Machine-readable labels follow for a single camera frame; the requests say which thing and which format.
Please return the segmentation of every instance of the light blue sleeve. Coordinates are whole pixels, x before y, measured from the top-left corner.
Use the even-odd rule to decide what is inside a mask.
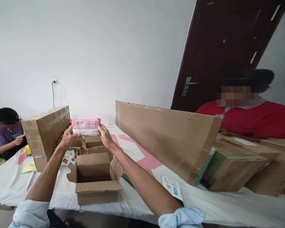
[[[49,202],[30,199],[23,201],[17,207],[9,228],[48,228],[50,226],[47,214],[49,205]]]
[[[160,228],[185,228],[185,227],[200,227],[205,218],[205,213],[197,208],[181,207],[174,214],[164,214],[159,217],[158,224]]]

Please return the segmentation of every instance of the boy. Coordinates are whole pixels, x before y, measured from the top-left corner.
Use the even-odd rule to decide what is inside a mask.
[[[27,145],[21,119],[11,108],[0,109],[0,157],[8,160]]]
[[[271,70],[244,72],[238,79],[222,81],[221,98],[202,105],[197,113],[224,115],[221,127],[255,138],[285,139],[285,105],[259,97],[274,79]]]

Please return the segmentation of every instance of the dark brown door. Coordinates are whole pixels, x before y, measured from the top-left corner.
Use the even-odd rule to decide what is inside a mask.
[[[171,109],[195,112],[220,79],[255,69],[284,10],[285,0],[197,0]]]

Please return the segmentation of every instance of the door hinge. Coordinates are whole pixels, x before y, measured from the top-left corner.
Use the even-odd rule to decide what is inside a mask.
[[[186,78],[186,82],[185,82],[185,86],[183,89],[183,93],[181,94],[182,96],[186,96],[188,89],[189,89],[189,85],[194,85],[194,84],[198,84],[199,82],[190,82],[191,81],[191,77],[187,77]]]
[[[257,55],[257,52],[255,52],[255,53],[253,54],[253,57],[251,58],[250,64],[252,64],[252,63],[253,63],[254,58],[256,57],[256,55]]]
[[[281,4],[279,4],[279,5],[276,7],[275,12],[273,13],[273,15],[272,15],[270,21],[273,21],[273,20],[274,20],[274,18],[276,17],[276,14],[278,13],[280,7],[281,7]]]

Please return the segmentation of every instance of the hand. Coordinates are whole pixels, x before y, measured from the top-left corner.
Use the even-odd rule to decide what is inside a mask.
[[[64,132],[61,142],[58,147],[63,148],[64,151],[67,151],[72,145],[73,141],[81,136],[81,134],[72,135],[73,127],[72,125]]]
[[[25,136],[25,135],[20,135],[20,136],[17,136],[17,137],[16,137],[16,139],[14,140],[16,146],[21,145],[24,136]]]
[[[115,142],[112,140],[109,130],[101,123],[97,127],[100,131],[100,139],[106,148],[110,148]]]

